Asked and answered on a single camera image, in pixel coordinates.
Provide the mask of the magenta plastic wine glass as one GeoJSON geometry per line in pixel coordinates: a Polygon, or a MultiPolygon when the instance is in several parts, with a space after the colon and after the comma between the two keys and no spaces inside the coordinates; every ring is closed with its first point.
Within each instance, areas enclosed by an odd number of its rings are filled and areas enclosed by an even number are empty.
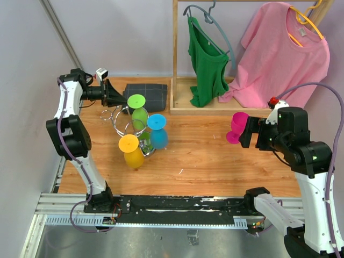
{"type": "Polygon", "coordinates": [[[243,133],[249,114],[237,112],[231,121],[231,130],[226,134],[226,140],[231,144],[238,144],[239,137],[243,133]]]}

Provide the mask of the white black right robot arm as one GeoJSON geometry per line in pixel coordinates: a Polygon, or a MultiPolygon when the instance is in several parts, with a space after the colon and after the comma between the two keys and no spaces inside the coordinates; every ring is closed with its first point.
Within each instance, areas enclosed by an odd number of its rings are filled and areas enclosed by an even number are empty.
{"type": "Polygon", "coordinates": [[[249,147],[256,133],[257,149],[283,154],[300,188],[304,220],[293,217],[264,187],[246,191],[244,210],[250,215],[261,213],[276,227],[290,257],[343,257],[331,190],[334,149],[310,139],[308,114],[302,108],[276,108],[271,115],[248,117],[239,142],[249,147]]]}

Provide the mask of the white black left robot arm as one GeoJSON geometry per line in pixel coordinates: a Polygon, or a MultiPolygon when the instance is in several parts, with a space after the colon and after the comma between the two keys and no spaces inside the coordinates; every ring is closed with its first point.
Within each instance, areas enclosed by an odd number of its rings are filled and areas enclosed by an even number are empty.
{"type": "Polygon", "coordinates": [[[94,76],[80,68],[59,76],[59,106],[54,118],[46,121],[46,129],[57,154],[73,164],[87,187],[85,213],[108,213],[115,206],[111,189],[91,156],[91,137],[79,116],[81,101],[99,100],[107,107],[127,103],[107,76],[108,70],[104,68],[97,69],[94,76]]]}

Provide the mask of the lime green plastic wine glass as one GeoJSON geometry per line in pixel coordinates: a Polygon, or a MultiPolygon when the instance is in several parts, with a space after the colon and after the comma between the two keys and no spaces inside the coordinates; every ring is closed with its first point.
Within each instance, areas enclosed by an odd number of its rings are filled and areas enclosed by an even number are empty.
{"type": "Polygon", "coordinates": [[[128,98],[128,106],[133,109],[132,121],[136,130],[144,130],[149,118],[147,110],[144,108],[146,99],[141,94],[134,94],[128,98]]]}

